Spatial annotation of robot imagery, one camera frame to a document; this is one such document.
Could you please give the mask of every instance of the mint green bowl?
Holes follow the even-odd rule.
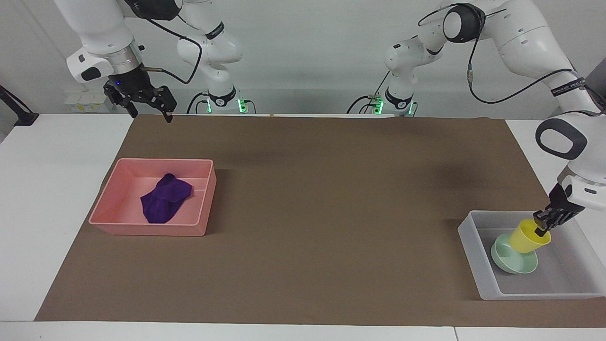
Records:
[[[490,248],[490,255],[496,266],[510,274],[529,274],[536,270],[539,259],[536,252],[521,254],[509,245],[511,234],[500,235]]]

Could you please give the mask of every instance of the pink plastic container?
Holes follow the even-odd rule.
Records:
[[[192,185],[193,194],[166,224],[150,224],[143,215],[141,197],[167,173]],[[116,163],[88,222],[115,235],[200,237],[206,233],[216,182],[212,160],[123,158]]]

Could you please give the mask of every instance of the white table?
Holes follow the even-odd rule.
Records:
[[[606,329],[31,322],[131,122],[127,115],[42,115],[32,127],[15,128],[0,144],[0,321],[6,321],[0,322],[0,340],[606,339]],[[508,124],[543,187],[550,191],[566,162],[537,147],[538,121]],[[605,221],[603,212],[578,216],[603,263],[606,229],[601,227]]]

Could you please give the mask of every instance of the translucent plastic container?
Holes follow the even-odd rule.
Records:
[[[575,222],[551,231],[552,242],[538,250],[531,274],[508,274],[490,258],[501,234],[512,233],[533,212],[471,211],[459,235],[483,300],[579,300],[606,293],[606,269]]]
[[[166,224],[150,224],[143,215],[141,197],[167,173],[192,185],[193,193]],[[115,235],[199,237],[206,233],[215,184],[212,160],[123,158],[116,163],[88,222]]]

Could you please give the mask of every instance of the crumpled purple fabric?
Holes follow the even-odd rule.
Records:
[[[172,174],[166,174],[156,188],[141,197],[143,214],[150,224],[164,224],[171,220],[181,205],[191,196],[192,186]]]

